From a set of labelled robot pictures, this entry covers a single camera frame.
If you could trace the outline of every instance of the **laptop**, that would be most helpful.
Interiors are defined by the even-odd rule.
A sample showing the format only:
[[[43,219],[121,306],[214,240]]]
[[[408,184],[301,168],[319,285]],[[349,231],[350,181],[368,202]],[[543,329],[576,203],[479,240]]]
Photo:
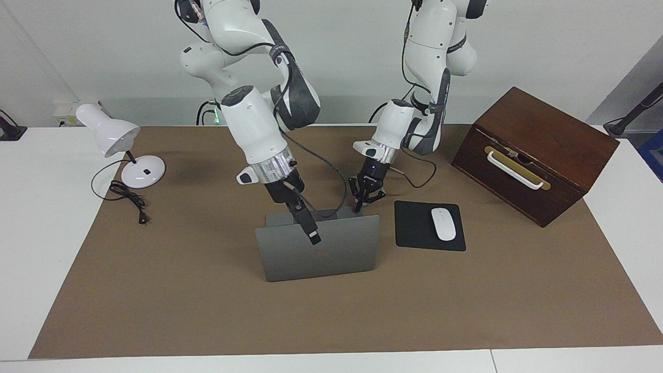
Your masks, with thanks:
[[[317,224],[322,241],[314,246],[289,212],[267,216],[267,227],[255,230],[267,281],[375,269],[378,216],[361,216],[350,208],[343,208],[336,219],[318,221]]]

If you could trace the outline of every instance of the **power outlet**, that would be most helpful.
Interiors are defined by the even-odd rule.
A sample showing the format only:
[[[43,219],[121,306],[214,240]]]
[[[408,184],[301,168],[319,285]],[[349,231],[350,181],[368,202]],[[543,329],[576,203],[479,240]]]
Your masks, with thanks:
[[[55,117],[58,127],[83,127],[83,123],[81,123],[76,117],[76,110],[83,104],[96,105],[99,109],[105,112],[99,101],[54,102],[53,105],[55,106],[55,111],[53,112],[53,116]]]

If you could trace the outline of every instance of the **black cable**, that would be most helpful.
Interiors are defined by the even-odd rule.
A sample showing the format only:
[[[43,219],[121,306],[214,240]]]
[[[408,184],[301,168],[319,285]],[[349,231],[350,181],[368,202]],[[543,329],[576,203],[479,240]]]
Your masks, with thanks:
[[[418,133],[410,132],[407,135],[405,135],[405,137],[403,137],[403,141],[400,143],[401,148],[405,147],[405,146],[403,146],[404,144],[407,144],[407,146],[409,146],[410,145],[410,140],[412,139],[413,136],[414,137],[421,137],[422,139],[431,139],[431,138],[433,138],[432,135],[420,135]]]
[[[400,54],[400,72],[403,74],[403,79],[405,79],[406,82],[412,84],[414,87],[419,87],[430,94],[430,90],[428,88],[415,82],[411,82],[405,75],[405,46],[408,43],[408,37],[410,37],[410,21],[412,20],[412,12],[414,12],[414,4],[412,4],[412,7],[410,8],[410,15],[408,16],[408,22],[405,25],[405,32],[403,34],[403,50]]]
[[[428,183],[429,183],[429,182],[435,177],[435,174],[438,172],[438,165],[435,164],[435,162],[432,162],[432,161],[428,161],[428,160],[426,160],[426,159],[421,159],[421,158],[415,157],[414,155],[412,155],[412,154],[410,154],[408,151],[406,151],[406,149],[405,149],[404,147],[401,147],[400,150],[402,150],[403,153],[405,153],[405,154],[408,155],[409,157],[411,157],[411,158],[413,158],[413,159],[416,159],[417,161],[422,161],[422,162],[426,162],[426,163],[429,163],[429,164],[433,165],[433,173],[430,175],[430,177],[428,178],[428,180],[426,180],[423,184],[421,184],[421,185],[415,185],[415,184],[412,182],[412,180],[408,177],[408,175],[405,175],[405,173],[404,173],[403,171],[401,171],[401,170],[399,170],[399,169],[396,169],[396,168],[394,168],[394,167],[392,167],[392,166],[389,166],[389,169],[392,170],[392,171],[394,171],[394,172],[396,172],[396,173],[398,173],[398,174],[400,174],[400,175],[402,175],[402,176],[408,181],[408,183],[410,183],[410,185],[412,185],[412,188],[420,189],[420,188],[425,187],[425,186],[426,186],[426,185],[427,185],[427,184],[428,184]]]
[[[412,86],[412,87],[410,88],[410,90],[407,91],[407,93],[405,93],[405,96],[403,96],[403,98],[401,98],[401,100],[405,100],[405,98],[410,94],[410,92],[412,92],[413,89],[414,89],[414,86]],[[385,102],[385,103],[383,103],[382,105],[378,106],[377,109],[375,109],[375,111],[374,111],[373,114],[371,115],[371,118],[369,119],[368,123],[371,123],[371,122],[373,121],[373,119],[375,118],[375,116],[376,116],[376,115],[378,114],[378,112],[380,111],[380,109],[382,109],[383,107],[387,106],[388,103],[389,103],[389,102]]]
[[[5,110],[0,109],[0,113],[2,113],[5,117],[7,117],[7,119],[11,120],[12,123],[14,123],[14,127],[19,126],[19,124],[16,123],[16,121],[14,120],[14,118],[12,118],[9,114],[7,114],[7,112]]]
[[[403,97],[401,98],[401,100],[405,100],[405,99],[408,97],[408,95],[410,94],[410,92],[412,92],[412,90],[414,89],[414,87],[416,87],[416,86],[412,86],[412,87],[410,87],[410,90],[408,91],[408,93],[406,93],[405,95],[403,95]]]
[[[205,40],[203,37],[201,37],[200,34],[196,32],[196,30],[194,30],[191,26],[189,26],[189,25],[186,23],[186,21],[182,18],[182,15],[180,14],[180,10],[179,10],[179,8],[178,8],[178,6],[177,6],[177,2],[178,2],[178,0],[175,0],[175,15],[177,16],[177,18],[178,18],[180,21],[182,21],[182,24],[183,24],[184,26],[186,26],[187,29],[191,30],[192,33],[196,34],[196,36],[197,36],[200,40],[202,40],[202,41],[204,41],[204,42],[206,42],[206,43],[209,43],[207,40]]]
[[[316,208],[315,208],[310,202],[308,202],[305,198],[303,198],[304,196],[300,195],[300,193],[299,193],[298,190],[294,189],[294,192],[295,192],[298,196],[300,196],[300,198],[302,198],[302,200],[303,200],[306,204],[308,204],[308,206],[311,208],[311,210],[313,210],[313,211],[314,211],[319,217],[324,218],[324,219],[326,219],[326,218],[331,218],[331,217],[334,216],[337,212],[339,212],[339,211],[343,208],[343,206],[345,206],[345,201],[347,200],[347,196],[348,196],[348,188],[347,188],[347,182],[346,182],[347,179],[345,178],[345,175],[343,175],[343,173],[341,172],[341,170],[339,170],[336,166],[333,165],[333,163],[329,162],[329,161],[328,161],[327,159],[325,159],[323,156],[321,156],[321,155],[317,154],[316,152],[312,151],[311,149],[309,149],[309,148],[303,146],[302,144],[300,144],[299,142],[297,142],[296,140],[294,140],[292,137],[290,137],[287,133],[285,133],[285,131],[283,131],[282,129],[280,129],[280,131],[281,131],[281,133],[282,133],[282,134],[283,134],[288,140],[290,140],[293,144],[297,145],[299,148],[301,148],[301,149],[304,150],[305,152],[307,152],[307,153],[313,155],[315,158],[318,158],[319,160],[321,160],[321,161],[323,161],[324,163],[326,163],[327,166],[331,167],[334,171],[336,171],[336,173],[340,176],[341,180],[343,181],[343,187],[344,187],[344,189],[345,189],[344,192],[343,192],[343,200],[341,200],[341,202],[338,204],[338,206],[337,206],[337,207],[334,209],[334,211],[333,211],[331,214],[329,214],[329,215],[323,215],[323,214],[320,214],[320,211],[318,211],[318,209],[316,209]]]
[[[383,107],[387,106],[387,104],[388,104],[388,102],[385,102],[385,103],[383,103],[382,105],[378,106],[377,109],[375,109],[375,111],[374,111],[373,114],[371,115],[371,118],[369,119],[369,123],[371,123],[371,122],[373,121],[373,118],[375,118],[375,116],[376,116],[377,113],[380,111],[380,109],[382,109]]]
[[[200,117],[203,113],[203,109],[207,105],[214,105],[215,103],[216,103],[216,101],[205,101],[200,105],[200,107],[198,108],[198,114],[196,115],[196,125],[199,125],[199,123],[200,123]]]
[[[288,88],[290,87],[291,83],[292,83],[292,66],[290,64],[288,64],[288,81],[286,82],[286,85],[284,86],[283,91],[280,93],[280,96],[278,97],[278,99],[274,103],[274,113],[273,114],[274,114],[274,119],[276,119],[277,123],[278,123],[278,118],[276,117],[276,115],[278,113],[277,105],[281,100],[283,100],[283,97],[285,96],[286,92],[288,91]],[[284,135],[288,140],[290,140],[290,142],[297,145],[299,148],[301,148],[305,152],[313,155],[315,158],[318,158],[319,160],[326,163],[329,167],[331,167],[334,171],[336,171],[336,173],[338,173],[338,175],[341,177],[341,180],[343,181],[343,187],[345,189],[345,191],[343,192],[343,200],[341,201],[341,203],[339,203],[338,207],[336,207],[334,209],[334,211],[329,215],[320,214],[320,211],[318,211],[310,202],[308,202],[308,200],[306,200],[306,198],[304,198],[304,195],[302,195],[299,192],[299,190],[297,190],[296,188],[293,189],[293,191],[304,201],[304,203],[306,203],[311,208],[311,210],[313,210],[316,213],[316,215],[318,215],[319,217],[321,217],[323,219],[331,218],[332,216],[334,216],[337,212],[339,212],[343,208],[343,206],[345,205],[345,201],[347,200],[348,188],[347,188],[347,182],[346,182],[347,179],[345,178],[345,175],[343,175],[341,170],[339,170],[336,166],[334,166],[331,162],[329,162],[323,156],[317,154],[316,152],[312,151],[311,149],[309,149],[309,148],[303,146],[302,144],[300,144],[299,142],[295,141],[285,131],[283,131],[283,129],[280,128],[280,126],[279,126],[278,130],[281,132],[282,135]]]
[[[138,211],[139,211],[138,223],[139,224],[147,224],[147,221],[149,220],[149,218],[145,214],[145,212],[143,211],[143,209],[146,206],[145,201],[141,198],[141,196],[139,196],[138,194],[132,192],[125,183],[122,183],[121,181],[118,181],[118,180],[111,181],[111,186],[109,187],[109,190],[111,192],[119,195],[119,197],[117,197],[117,198],[105,198],[105,197],[99,195],[99,193],[97,193],[96,190],[94,190],[94,180],[97,178],[97,176],[99,176],[99,174],[101,172],[103,172],[104,170],[106,170],[108,167],[110,167],[112,165],[116,165],[118,163],[122,163],[122,162],[129,162],[129,160],[128,159],[121,159],[119,161],[115,161],[115,162],[111,163],[110,165],[106,165],[104,168],[100,169],[92,177],[92,180],[90,181],[90,188],[92,189],[92,192],[94,193],[94,195],[101,198],[102,200],[107,200],[107,201],[116,201],[116,200],[123,200],[123,199],[130,200],[134,204],[134,206],[136,206],[138,208]]]
[[[222,50],[224,53],[226,53],[226,54],[228,54],[228,55],[230,55],[230,56],[237,57],[237,56],[241,56],[242,54],[245,54],[246,52],[249,52],[251,49],[258,48],[259,46],[271,46],[271,47],[274,47],[274,44],[272,44],[272,43],[270,43],[270,42],[259,42],[258,44],[254,44],[254,45],[250,46],[249,48],[246,48],[245,50],[242,50],[241,52],[237,52],[237,53],[229,52],[228,50],[225,50],[225,49],[223,49],[223,48],[221,48],[221,47],[219,47],[219,48],[221,48],[221,50]]]
[[[203,113],[203,116],[202,116],[202,124],[203,124],[203,125],[205,125],[205,114],[209,114],[209,113],[212,113],[212,114],[216,115],[216,112],[215,112],[214,110],[206,110],[206,111]]]

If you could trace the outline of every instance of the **box handle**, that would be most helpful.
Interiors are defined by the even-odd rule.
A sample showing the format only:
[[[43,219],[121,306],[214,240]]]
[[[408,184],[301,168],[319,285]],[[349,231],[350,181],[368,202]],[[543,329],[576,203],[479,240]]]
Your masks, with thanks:
[[[514,179],[520,181],[529,189],[550,190],[550,183],[536,176],[532,171],[529,171],[528,169],[519,165],[512,159],[509,159],[507,156],[503,155],[502,153],[496,151],[494,148],[486,147],[484,151],[488,153],[488,162],[497,166],[497,168],[506,172]],[[532,180],[540,182],[538,184],[535,184],[534,182],[532,182]]]

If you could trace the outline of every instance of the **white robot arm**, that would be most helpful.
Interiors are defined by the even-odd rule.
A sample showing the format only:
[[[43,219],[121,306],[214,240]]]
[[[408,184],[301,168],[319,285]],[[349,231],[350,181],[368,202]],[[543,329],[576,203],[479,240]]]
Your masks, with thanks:
[[[313,245],[318,227],[300,193],[304,182],[281,131],[314,123],[320,99],[302,75],[276,28],[258,18],[259,0],[176,0],[180,20],[202,23],[204,36],[180,54],[185,70],[207,81],[235,142],[249,166],[237,175],[242,185],[262,183],[272,200],[285,203]],[[284,78],[261,95],[254,86],[237,87],[225,70],[246,54],[267,54]]]
[[[277,120],[284,131],[314,123],[320,114],[320,98],[297,66],[293,54],[278,31],[258,17],[259,0],[178,0],[180,19],[201,23],[203,39],[180,54],[180,62],[192,76],[207,81],[220,102],[240,84],[225,70],[247,54],[267,54],[284,78],[263,96],[276,106]]]
[[[465,76],[477,62],[477,53],[467,42],[465,22],[479,18],[489,2],[412,0],[416,14],[412,18],[410,12],[405,30],[404,64],[416,78],[413,85],[429,95],[428,104],[419,102],[414,94],[410,99],[412,105],[393,100],[380,117],[372,140],[354,144],[355,150],[366,156],[360,173],[349,180],[357,201],[355,211],[386,195],[382,191],[383,180],[401,147],[419,155],[428,155],[438,148],[451,75]],[[424,119],[412,118],[415,108],[424,114]]]

